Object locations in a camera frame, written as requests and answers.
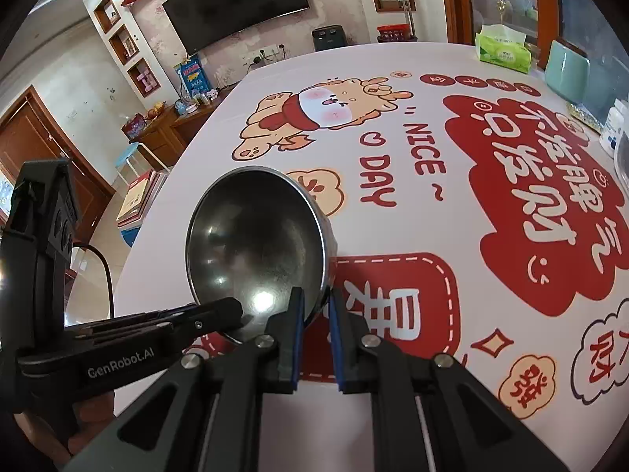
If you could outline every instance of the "black tv screen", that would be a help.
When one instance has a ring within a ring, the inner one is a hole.
[[[164,3],[164,10],[189,55],[251,25],[307,8],[307,0],[168,0]]]

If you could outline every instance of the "metal bowl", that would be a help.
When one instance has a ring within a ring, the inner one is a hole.
[[[328,219],[288,176],[243,167],[219,178],[194,210],[186,238],[186,269],[199,304],[238,299],[243,327],[226,334],[241,343],[263,334],[270,315],[288,307],[293,286],[304,290],[306,323],[331,285],[336,242]]]

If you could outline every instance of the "diamond star graphic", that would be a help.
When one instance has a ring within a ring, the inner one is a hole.
[[[470,345],[471,348],[484,351],[493,358],[498,357],[498,354],[507,346],[513,344],[513,341],[503,334],[499,328],[494,330],[490,336],[485,337]]]

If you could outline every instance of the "wall socket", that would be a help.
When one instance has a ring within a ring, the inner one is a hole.
[[[253,50],[252,52],[247,52],[242,55],[240,58],[242,60],[243,65],[253,64],[254,58],[256,56],[262,56],[260,50],[264,52],[264,56],[270,58],[271,60],[280,60],[281,56],[279,56],[280,50],[276,44],[270,44],[268,46],[264,46],[263,48],[258,48],[257,50]]]

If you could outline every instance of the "silver bolt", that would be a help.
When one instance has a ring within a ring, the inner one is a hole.
[[[270,348],[275,343],[273,336],[264,334],[263,336],[256,337],[256,346],[258,348]]]
[[[367,334],[366,336],[362,336],[360,342],[365,348],[377,348],[380,346],[380,343],[383,340],[380,337],[375,336],[374,334]]]
[[[196,353],[186,353],[181,357],[181,366],[184,369],[194,369],[200,365],[200,357]]]
[[[448,367],[452,367],[452,365],[454,365],[454,359],[447,353],[439,353],[434,360],[437,367],[447,369]]]

